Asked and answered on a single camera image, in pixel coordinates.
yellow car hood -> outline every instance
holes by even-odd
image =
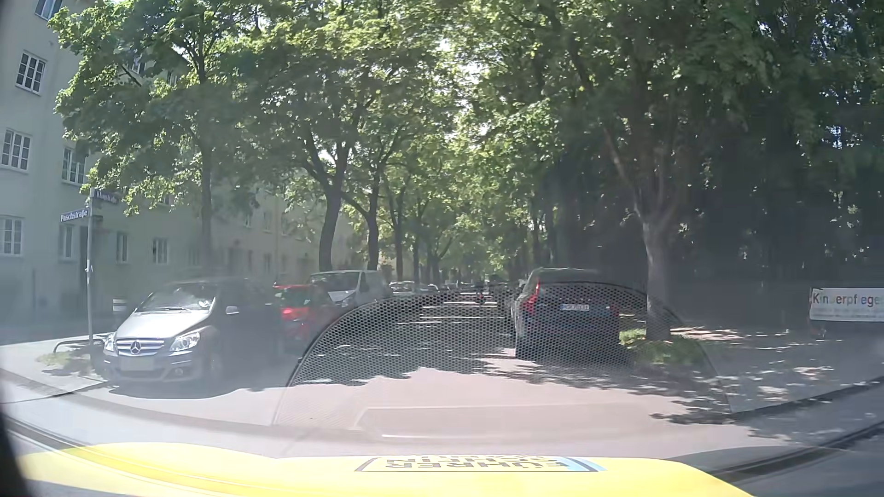
[[[215,447],[122,443],[23,455],[28,478],[139,497],[744,497],[682,463],[535,455],[273,459]]]

car taillight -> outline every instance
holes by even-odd
[[[295,319],[307,316],[306,307],[284,307],[282,309],[282,318],[285,321],[294,321]]]
[[[530,314],[534,314],[534,305],[537,303],[537,296],[540,294],[540,282],[537,282],[537,286],[534,287],[534,292],[528,297],[528,299],[522,303],[522,310],[529,312]]]

paschstraße sign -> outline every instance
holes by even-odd
[[[81,219],[89,215],[89,207],[84,207],[82,209],[72,210],[70,212],[66,212],[61,215],[61,222],[65,221],[73,221],[74,219]]]
[[[811,288],[810,319],[884,322],[884,288]]]

car windshield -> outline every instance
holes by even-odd
[[[318,283],[327,292],[355,290],[359,283],[358,272],[325,272],[310,276],[310,283]]]
[[[312,302],[314,291],[311,287],[276,288],[274,295],[285,306],[307,307]]]
[[[137,310],[209,310],[217,294],[218,285],[212,283],[169,285],[150,294]]]
[[[884,1],[0,0],[31,477],[884,495],[882,399]]]

building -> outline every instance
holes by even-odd
[[[60,223],[82,208],[81,185],[93,160],[76,160],[54,113],[56,94],[76,73],[78,59],[59,47],[47,19],[61,4],[82,11],[86,0],[0,3],[0,322],[81,315],[86,294],[86,220]],[[230,273],[303,281],[316,270],[318,240],[289,233],[282,199],[262,192],[251,217],[213,219],[217,257]],[[200,224],[194,208],[168,204],[128,217],[124,206],[95,211],[95,308],[111,299],[138,302],[152,287],[199,269]],[[352,230],[338,225],[334,261],[352,259]]]

